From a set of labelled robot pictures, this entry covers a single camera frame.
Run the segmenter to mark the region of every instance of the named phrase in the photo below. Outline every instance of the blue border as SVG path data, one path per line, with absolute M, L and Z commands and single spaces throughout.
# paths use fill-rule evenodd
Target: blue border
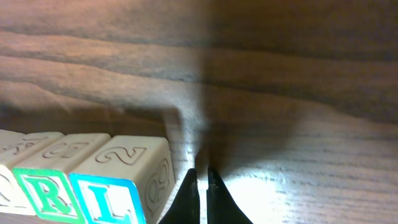
M 130 196 L 132 199 L 134 210 L 136 211 L 138 224 L 146 223 L 144 211 L 142 210 L 141 206 L 141 201 L 139 200 L 137 187 L 131 180 L 93 176 L 86 174 L 69 174 L 69 179 L 73 187 L 73 190 L 75 191 L 76 197 L 80 203 L 80 207 L 83 210 L 83 213 L 85 214 L 88 223 L 99 224 L 95 222 L 94 218 L 91 217 L 91 214 L 88 211 L 87 204 L 84 200 L 83 194 L 81 193 L 80 185 L 78 183 L 79 180 L 85 180 L 95 184 L 107 184 L 107 185 L 117 185 L 117 186 L 127 187 L 130 191 Z

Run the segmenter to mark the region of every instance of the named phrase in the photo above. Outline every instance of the green border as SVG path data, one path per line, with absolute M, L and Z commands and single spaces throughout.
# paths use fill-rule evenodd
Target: green border
M 80 206 L 77 203 L 75 194 L 73 193 L 69 181 L 66 177 L 66 175 L 59 170 L 50 170 L 50 169 L 25 169 L 25 168 L 13 168 L 12 172 L 14 173 L 14 176 L 16 180 L 18 181 L 18 184 L 26 194 L 27 198 L 29 199 L 30 203 L 32 204 L 34 210 L 36 211 L 36 214 L 38 217 L 46 220 L 53 220 L 57 222 L 65 222 L 65 223 L 76 223 L 76 224 L 83 224 L 86 223 L 85 218 L 83 216 L 83 213 L 81 212 Z M 34 176 L 39 176 L 39 177 L 51 177 L 51 176 L 56 176 L 59 177 L 60 180 L 62 181 L 62 184 L 67 191 L 67 194 L 70 198 L 70 201 L 72 203 L 73 208 L 76 211 L 77 218 L 69 218 L 69 217 L 60 217 L 59 215 L 48 215 L 44 214 L 40 211 L 39 207 L 36 206 L 34 203 L 34 200 L 32 196 L 29 193 L 28 188 L 24 184 L 24 180 L 22 180 L 22 175 L 34 175 Z

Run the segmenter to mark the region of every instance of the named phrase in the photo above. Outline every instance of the wooden surface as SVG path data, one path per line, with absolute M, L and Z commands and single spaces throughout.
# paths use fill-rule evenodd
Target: wooden surface
M 387 0 L 2 0 L 0 128 L 165 136 L 202 223 L 209 163 L 254 223 L 398 223 L 397 30 Z

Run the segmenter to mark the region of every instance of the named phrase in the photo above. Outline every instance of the beige wooden block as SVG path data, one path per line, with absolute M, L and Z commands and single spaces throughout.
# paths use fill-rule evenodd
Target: beige wooden block
M 169 144 L 115 136 L 73 170 L 70 181 L 90 223 L 155 223 L 175 184 Z
M 103 133 L 69 134 L 15 166 L 14 175 L 40 218 L 85 222 L 68 174 L 110 139 Z
M 62 136 L 62 133 L 55 132 L 32 133 L 0 146 L 0 212 L 35 215 L 11 170 L 18 162 L 28 159 Z
M 0 146 L 23 137 L 25 134 L 0 129 Z

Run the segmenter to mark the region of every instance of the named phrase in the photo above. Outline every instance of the wooden table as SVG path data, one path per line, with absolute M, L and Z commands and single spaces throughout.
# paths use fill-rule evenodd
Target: wooden table
M 208 164 L 254 223 L 398 223 L 397 30 L 393 1 L 2 0 L 0 128 L 165 136 L 203 223 Z

